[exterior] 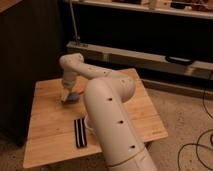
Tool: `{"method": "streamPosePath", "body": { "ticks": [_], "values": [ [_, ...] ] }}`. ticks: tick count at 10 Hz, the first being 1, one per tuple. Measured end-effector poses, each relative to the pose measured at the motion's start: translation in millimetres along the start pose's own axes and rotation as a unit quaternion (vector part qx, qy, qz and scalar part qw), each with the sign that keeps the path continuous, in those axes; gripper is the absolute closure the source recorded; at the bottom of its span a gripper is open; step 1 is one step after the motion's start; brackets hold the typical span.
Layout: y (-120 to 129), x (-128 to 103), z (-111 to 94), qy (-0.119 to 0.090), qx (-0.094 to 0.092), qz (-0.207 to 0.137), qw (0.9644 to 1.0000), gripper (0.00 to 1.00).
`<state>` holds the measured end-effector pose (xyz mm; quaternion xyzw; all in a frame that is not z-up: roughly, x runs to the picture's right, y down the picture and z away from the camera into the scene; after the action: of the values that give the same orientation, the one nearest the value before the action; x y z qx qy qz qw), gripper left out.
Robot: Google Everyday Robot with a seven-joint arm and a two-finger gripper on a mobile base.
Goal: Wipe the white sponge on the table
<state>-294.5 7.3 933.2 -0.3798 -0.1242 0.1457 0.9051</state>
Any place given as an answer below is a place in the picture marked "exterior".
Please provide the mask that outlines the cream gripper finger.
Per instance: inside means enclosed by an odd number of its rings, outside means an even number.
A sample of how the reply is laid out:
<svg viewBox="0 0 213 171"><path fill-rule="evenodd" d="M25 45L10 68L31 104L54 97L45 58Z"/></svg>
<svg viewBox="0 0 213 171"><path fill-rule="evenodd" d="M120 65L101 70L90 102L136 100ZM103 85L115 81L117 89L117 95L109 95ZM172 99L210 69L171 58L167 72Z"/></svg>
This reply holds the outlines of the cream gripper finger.
<svg viewBox="0 0 213 171"><path fill-rule="evenodd" d="M63 88L61 91L61 101L66 102L68 100L69 95L70 91L66 88Z"/></svg>

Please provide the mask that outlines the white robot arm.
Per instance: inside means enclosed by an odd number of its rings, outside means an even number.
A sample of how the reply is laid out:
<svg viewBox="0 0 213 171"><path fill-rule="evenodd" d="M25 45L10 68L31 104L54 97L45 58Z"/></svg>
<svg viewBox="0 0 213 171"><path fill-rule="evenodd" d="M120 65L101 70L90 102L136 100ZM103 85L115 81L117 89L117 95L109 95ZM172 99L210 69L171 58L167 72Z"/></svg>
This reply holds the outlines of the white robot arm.
<svg viewBox="0 0 213 171"><path fill-rule="evenodd" d="M134 80L119 71L86 64L80 53L63 55L59 63L62 85L69 92L78 75L88 79L84 105L109 171L158 171L124 107L135 93Z"/></svg>

